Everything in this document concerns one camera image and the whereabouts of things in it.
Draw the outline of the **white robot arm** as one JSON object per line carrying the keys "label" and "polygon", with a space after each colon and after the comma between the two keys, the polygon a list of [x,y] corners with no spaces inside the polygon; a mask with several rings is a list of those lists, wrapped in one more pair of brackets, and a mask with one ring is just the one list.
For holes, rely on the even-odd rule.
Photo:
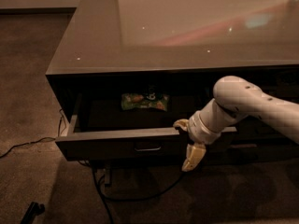
{"label": "white robot arm", "polygon": [[266,94],[241,77],[222,77],[213,87],[213,99],[204,108],[174,122],[192,140],[182,170],[193,170],[205,157],[206,147],[220,138],[225,128],[248,116],[299,143],[299,104]]}

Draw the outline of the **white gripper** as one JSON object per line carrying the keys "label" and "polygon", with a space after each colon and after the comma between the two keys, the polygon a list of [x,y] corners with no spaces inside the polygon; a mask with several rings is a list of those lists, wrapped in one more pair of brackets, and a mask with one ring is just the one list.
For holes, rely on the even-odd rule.
{"label": "white gripper", "polygon": [[175,128],[180,128],[182,131],[187,132],[189,137],[193,140],[194,144],[187,145],[186,159],[183,162],[181,170],[189,172],[194,170],[200,161],[206,155],[206,146],[213,144],[220,136],[220,133],[212,132],[204,124],[201,119],[200,111],[196,111],[189,120],[178,119],[174,122]]}

